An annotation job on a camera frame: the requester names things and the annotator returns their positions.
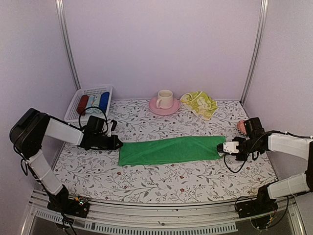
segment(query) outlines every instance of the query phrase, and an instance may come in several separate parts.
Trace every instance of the floral tablecloth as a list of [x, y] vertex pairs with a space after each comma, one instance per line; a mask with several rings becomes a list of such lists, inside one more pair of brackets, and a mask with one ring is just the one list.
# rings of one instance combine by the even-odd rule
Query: floral tablecloth
[[[114, 134], [123, 142], [180, 136], [241, 136], [237, 122], [247, 119], [238, 101], [218, 101], [210, 121], [203, 121], [183, 105], [171, 116], [150, 112], [147, 100], [112, 101], [109, 118], [118, 121]], [[142, 203], [208, 202], [255, 195], [257, 188], [276, 180], [266, 154], [246, 162], [240, 173], [230, 172], [223, 159], [179, 164], [118, 166], [119, 151], [85, 151], [66, 144], [54, 168], [74, 195], [94, 199]], [[236, 170], [242, 162], [228, 156]]]

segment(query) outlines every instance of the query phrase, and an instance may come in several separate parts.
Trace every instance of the white wall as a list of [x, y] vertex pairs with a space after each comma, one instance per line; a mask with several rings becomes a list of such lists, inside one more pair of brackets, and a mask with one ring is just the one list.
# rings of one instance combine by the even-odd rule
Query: white wall
[[[17, 235], [34, 180], [22, 173], [9, 131], [30, 107], [63, 118], [75, 89], [55, 1], [3, 0], [0, 28], [0, 234]], [[59, 148], [45, 141], [50, 162]]]
[[252, 56], [260, 0], [67, 0], [82, 87], [114, 86], [113, 97], [179, 98], [204, 90], [239, 100]]
[[[252, 86], [246, 102], [250, 117], [266, 130], [313, 135], [313, 1], [270, 1]], [[280, 179], [302, 173], [307, 162], [271, 153]], [[297, 199], [307, 234], [313, 234], [313, 194]]]

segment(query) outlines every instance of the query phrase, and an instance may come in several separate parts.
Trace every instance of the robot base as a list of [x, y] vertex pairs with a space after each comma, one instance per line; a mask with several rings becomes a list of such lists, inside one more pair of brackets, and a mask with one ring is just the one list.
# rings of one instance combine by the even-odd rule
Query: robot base
[[[80, 218], [87, 218], [89, 212], [89, 203], [84, 203], [81, 205], [79, 201], [69, 200], [69, 205], [67, 210], [62, 211], [64, 214], [73, 215]], [[57, 208], [53, 203], [49, 202], [47, 208], [52, 211], [60, 212], [60, 209]]]
[[269, 201], [260, 206], [256, 200], [240, 202], [235, 205], [235, 210], [238, 212], [239, 218], [251, 217], [259, 214], [272, 212], [278, 209], [276, 201]]

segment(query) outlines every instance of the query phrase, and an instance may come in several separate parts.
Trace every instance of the yellow cloth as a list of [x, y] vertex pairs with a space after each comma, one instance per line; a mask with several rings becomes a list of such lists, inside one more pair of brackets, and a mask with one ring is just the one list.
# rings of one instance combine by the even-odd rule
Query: yellow cloth
[[218, 109], [216, 101], [205, 92], [186, 93], [180, 98], [184, 106], [196, 116], [209, 121]]

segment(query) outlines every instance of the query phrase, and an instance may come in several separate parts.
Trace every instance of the pink saucer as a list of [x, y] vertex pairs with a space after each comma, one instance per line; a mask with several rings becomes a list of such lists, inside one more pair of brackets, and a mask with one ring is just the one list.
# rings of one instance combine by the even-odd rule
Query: pink saucer
[[171, 108], [169, 108], [169, 109], [158, 109], [156, 106], [157, 97], [154, 97], [149, 102], [149, 109], [151, 110], [152, 113], [160, 115], [160, 116], [171, 115], [171, 114], [175, 113], [180, 108], [179, 101], [175, 98], [173, 98], [173, 100], [174, 100], [174, 104]]

